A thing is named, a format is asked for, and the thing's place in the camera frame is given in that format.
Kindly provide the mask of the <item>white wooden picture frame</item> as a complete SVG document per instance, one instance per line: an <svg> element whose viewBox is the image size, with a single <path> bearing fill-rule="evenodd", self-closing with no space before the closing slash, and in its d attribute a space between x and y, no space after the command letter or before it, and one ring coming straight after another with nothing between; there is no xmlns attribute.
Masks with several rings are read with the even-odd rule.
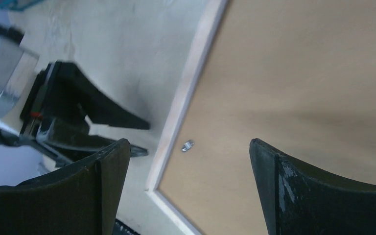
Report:
<svg viewBox="0 0 376 235"><path fill-rule="evenodd" d="M185 235L201 232L158 190L158 186L227 4L226 0L210 0L204 8L146 180L148 197Z"/></svg>

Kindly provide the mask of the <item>brown cardboard backing board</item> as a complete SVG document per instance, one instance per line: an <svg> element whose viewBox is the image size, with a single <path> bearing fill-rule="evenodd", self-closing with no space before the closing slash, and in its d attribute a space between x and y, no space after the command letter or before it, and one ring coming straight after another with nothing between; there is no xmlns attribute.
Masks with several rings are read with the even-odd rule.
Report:
<svg viewBox="0 0 376 235"><path fill-rule="evenodd" d="M376 185L376 0L228 0L158 186L201 235L267 234L254 138Z"/></svg>

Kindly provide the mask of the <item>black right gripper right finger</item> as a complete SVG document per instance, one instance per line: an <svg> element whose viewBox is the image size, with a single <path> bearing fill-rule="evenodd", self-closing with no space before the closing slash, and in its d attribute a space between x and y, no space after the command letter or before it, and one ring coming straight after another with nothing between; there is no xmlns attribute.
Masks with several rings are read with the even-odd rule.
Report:
<svg viewBox="0 0 376 235"><path fill-rule="evenodd" d="M376 235L376 185L345 178L253 139L249 154L271 235Z"/></svg>

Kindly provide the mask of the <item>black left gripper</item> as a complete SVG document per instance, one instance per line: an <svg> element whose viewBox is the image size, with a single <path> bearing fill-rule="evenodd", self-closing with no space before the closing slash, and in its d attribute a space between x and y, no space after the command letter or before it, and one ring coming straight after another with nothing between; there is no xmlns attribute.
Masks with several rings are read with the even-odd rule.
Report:
<svg viewBox="0 0 376 235"><path fill-rule="evenodd" d="M38 73L20 117L19 136L0 129L0 145L28 146L57 163L72 163L116 140L89 134L92 123L150 129L150 123L125 110L101 92L72 62L57 61Z"/></svg>

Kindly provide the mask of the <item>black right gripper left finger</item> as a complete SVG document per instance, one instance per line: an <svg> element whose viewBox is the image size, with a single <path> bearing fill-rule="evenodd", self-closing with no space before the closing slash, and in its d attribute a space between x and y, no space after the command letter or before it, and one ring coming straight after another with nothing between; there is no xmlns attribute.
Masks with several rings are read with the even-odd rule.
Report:
<svg viewBox="0 0 376 235"><path fill-rule="evenodd" d="M110 235L130 162L126 139L16 186L0 186L0 235Z"/></svg>

